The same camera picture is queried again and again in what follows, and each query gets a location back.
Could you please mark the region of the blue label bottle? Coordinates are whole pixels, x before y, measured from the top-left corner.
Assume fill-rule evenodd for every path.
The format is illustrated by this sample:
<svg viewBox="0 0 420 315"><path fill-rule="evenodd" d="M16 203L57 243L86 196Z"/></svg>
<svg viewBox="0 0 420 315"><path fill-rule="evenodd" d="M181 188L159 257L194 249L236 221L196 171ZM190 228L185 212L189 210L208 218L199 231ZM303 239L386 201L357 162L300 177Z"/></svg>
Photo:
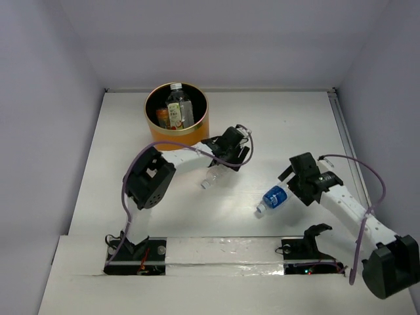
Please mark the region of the blue label bottle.
<svg viewBox="0 0 420 315"><path fill-rule="evenodd" d="M256 212L259 215L272 213L283 207L292 195L289 186L286 183L279 182L263 195L260 203L256 207Z"/></svg>

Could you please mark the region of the clear unlabelled bottle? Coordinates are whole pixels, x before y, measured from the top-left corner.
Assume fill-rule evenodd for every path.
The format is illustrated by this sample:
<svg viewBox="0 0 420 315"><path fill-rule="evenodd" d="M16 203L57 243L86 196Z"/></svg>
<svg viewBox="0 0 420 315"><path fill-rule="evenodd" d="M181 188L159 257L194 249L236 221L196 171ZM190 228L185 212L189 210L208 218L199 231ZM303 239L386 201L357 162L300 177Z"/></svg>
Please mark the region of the clear unlabelled bottle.
<svg viewBox="0 0 420 315"><path fill-rule="evenodd" d="M214 186L228 186L232 183L234 171L225 165L215 165L208 169L205 178L201 182L203 189Z"/></svg>

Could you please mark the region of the apple juice label bottle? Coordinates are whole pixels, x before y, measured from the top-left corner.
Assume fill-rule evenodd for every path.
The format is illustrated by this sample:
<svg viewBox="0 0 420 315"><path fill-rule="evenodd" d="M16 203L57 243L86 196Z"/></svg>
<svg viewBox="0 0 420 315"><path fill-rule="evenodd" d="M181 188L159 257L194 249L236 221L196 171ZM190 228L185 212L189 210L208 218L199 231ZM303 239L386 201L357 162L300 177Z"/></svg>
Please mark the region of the apple juice label bottle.
<svg viewBox="0 0 420 315"><path fill-rule="evenodd" d="M166 100L172 130L186 129L194 125L193 106L181 83L170 84L171 92Z"/></svg>

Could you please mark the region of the orange label bottle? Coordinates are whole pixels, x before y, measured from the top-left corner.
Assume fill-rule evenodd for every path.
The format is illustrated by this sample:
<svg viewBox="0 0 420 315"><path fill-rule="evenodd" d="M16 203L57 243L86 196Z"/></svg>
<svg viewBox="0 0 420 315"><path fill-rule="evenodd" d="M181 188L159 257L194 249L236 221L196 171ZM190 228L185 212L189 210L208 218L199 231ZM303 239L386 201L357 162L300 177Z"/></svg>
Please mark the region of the orange label bottle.
<svg viewBox="0 0 420 315"><path fill-rule="evenodd" d="M170 121L169 121L169 112L167 108L159 108L156 110L156 117L158 120L158 125L162 129L170 129Z"/></svg>

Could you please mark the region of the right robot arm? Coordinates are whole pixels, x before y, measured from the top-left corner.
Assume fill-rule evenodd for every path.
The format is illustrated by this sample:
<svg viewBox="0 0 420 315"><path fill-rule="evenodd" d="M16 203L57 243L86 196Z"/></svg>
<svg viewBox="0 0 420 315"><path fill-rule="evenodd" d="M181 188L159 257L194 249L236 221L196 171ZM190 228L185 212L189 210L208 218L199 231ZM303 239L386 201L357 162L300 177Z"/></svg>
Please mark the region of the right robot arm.
<svg viewBox="0 0 420 315"><path fill-rule="evenodd" d="M289 252L303 252L313 259L337 259L348 270L349 284L362 275L367 288L386 299L419 283L419 245L410 235L400 236L374 215L374 206L363 207L331 169L326 156L309 152L291 157L278 177L306 206L317 203L329 211L348 235L326 223L307 228L299 245Z"/></svg>

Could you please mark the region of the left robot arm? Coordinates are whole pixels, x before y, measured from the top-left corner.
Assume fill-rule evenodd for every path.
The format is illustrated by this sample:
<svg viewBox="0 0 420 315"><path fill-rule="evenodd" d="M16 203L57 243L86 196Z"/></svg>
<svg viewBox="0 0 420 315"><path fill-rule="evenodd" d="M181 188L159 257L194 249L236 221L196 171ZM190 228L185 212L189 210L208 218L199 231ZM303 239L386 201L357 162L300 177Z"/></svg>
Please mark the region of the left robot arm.
<svg viewBox="0 0 420 315"><path fill-rule="evenodd" d="M169 140L147 145L123 176L121 203L127 222L106 266L122 252L130 259L143 256L152 208L163 199L174 176L220 165L239 171L250 162L253 150L251 131L240 124L191 146Z"/></svg>

